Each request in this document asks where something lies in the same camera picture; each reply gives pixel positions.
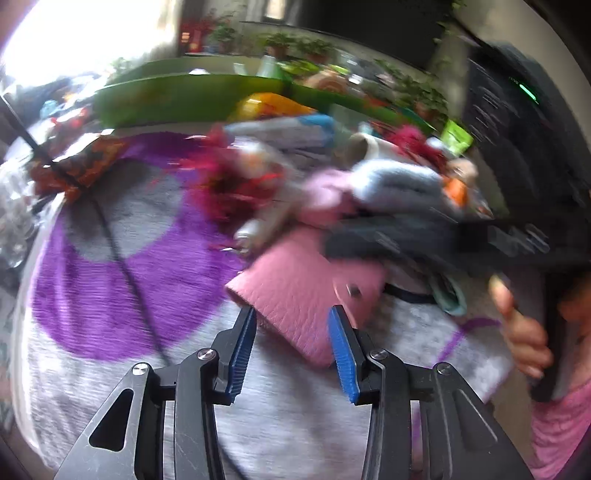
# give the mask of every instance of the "pink sleeve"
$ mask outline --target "pink sleeve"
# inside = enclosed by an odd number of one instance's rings
[[[531,441],[536,480],[553,479],[565,466],[591,424],[591,381],[560,401],[534,403]]]

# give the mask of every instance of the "orange package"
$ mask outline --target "orange package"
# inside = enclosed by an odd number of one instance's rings
[[[80,184],[90,187],[119,158],[127,143],[108,135],[85,134],[72,145],[66,154],[54,160]],[[40,196],[66,192],[66,201],[71,203],[80,197],[80,190],[68,183],[49,165],[33,159],[30,167],[35,181],[35,193]]]

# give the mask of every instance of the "pink leather wallet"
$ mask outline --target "pink leather wallet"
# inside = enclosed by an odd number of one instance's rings
[[[363,328],[386,275],[377,262],[328,261],[320,253],[323,234],[317,228],[296,227],[226,285],[238,303],[252,305],[263,325],[317,367],[334,361],[329,310],[343,305],[352,324]]]

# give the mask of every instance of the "green tray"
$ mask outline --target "green tray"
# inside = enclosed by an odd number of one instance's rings
[[[149,74],[153,68],[144,69],[142,74]],[[259,92],[284,95],[320,113],[329,114],[330,107],[338,104],[390,125],[411,123],[427,135],[433,131],[417,116],[368,106],[362,99],[351,95],[324,92],[277,79],[235,74],[171,73],[115,83],[96,93],[94,109],[105,128],[175,122],[225,122],[240,101]]]

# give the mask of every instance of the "red fabric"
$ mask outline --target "red fabric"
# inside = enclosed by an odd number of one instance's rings
[[[413,161],[415,160],[413,155],[419,155],[425,158],[440,173],[445,168],[447,163],[445,156],[439,150],[435,150],[425,143],[427,139],[417,127],[404,125],[393,134],[386,135],[384,140],[399,146],[402,155]]]

